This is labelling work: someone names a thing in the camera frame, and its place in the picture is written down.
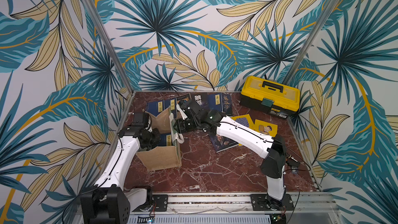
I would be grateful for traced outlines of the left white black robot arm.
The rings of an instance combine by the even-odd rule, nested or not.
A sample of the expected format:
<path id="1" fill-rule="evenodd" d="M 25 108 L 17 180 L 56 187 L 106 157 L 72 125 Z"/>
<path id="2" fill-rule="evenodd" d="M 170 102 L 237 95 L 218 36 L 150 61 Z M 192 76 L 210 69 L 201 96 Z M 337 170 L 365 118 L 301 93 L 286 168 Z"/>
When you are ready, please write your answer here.
<path id="1" fill-rule="evenodd" d="M 136 188 L 126 195 L 124 182 L 131 162 L 141 146 L 151 148 L 161 140 L 158 129 L 125 127 L 118 133 L 118 144 L 106 169 L 93 189 L 80 197 L 85 224 L 126 224 L 132 211 L 149 211 L 156 203 L 149 187 Z"/>

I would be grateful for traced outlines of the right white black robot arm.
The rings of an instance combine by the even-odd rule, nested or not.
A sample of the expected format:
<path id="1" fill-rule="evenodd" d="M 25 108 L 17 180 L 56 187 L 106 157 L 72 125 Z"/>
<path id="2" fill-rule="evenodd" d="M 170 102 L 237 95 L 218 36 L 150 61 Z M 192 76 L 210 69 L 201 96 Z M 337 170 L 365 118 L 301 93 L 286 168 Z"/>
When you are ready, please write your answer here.
<path id="1" fill-rule="evenodd" d="M 265 201 L 259 202 L 259 205 L 275 211 L 294 210 L 293 201 L 285 187 L 288 153 L 283 137 L 279 134 L 272 137 L 252 130 L 223 112 L 202 108 L 194 99 L 179 101 L 176 109 L 181 114 L 181 118 L 174 124 L 178 133 L 199 130 L 219 135 L 234 140 L 259 155 L 263 159 L 260 169 L 267 180 Z"/>

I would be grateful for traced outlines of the old man portrait book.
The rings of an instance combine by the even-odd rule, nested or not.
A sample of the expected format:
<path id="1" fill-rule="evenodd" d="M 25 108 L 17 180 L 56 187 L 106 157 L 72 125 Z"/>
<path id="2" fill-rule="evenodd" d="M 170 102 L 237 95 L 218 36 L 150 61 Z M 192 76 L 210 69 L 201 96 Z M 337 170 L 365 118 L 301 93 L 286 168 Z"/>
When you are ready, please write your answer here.
<path id="1" fill-rule="evenodd" d="M 213 133 L 209 133 L 209 138 L 217 153 L 239 145 L 234 140 Z"/>

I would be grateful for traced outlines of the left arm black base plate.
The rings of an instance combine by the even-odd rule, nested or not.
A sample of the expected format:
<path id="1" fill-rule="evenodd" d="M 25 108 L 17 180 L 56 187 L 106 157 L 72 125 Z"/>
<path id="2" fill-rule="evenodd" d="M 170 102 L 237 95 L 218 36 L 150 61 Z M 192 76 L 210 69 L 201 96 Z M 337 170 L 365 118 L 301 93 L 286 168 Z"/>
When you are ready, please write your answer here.
<path id="1" fill-rule="evenodd" d="M 166 212 L 169 203 L 168 195 L 147 196 L 146 202 L 138 206 L 130 200 L 131 212 Z"/>

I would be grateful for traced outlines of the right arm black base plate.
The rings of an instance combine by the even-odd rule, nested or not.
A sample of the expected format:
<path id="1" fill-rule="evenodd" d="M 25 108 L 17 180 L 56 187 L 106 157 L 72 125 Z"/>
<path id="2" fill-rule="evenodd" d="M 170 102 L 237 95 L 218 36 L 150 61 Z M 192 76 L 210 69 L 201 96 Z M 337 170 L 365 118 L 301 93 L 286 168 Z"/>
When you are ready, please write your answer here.
<path id="1" fill-rule="evenodd" d="M 251 194 L 251 205 L 254 211 L 292 211 L 294 204 L 289 194 L 285 194 L 281 200 L 276 200 L 268 194 Z"/>

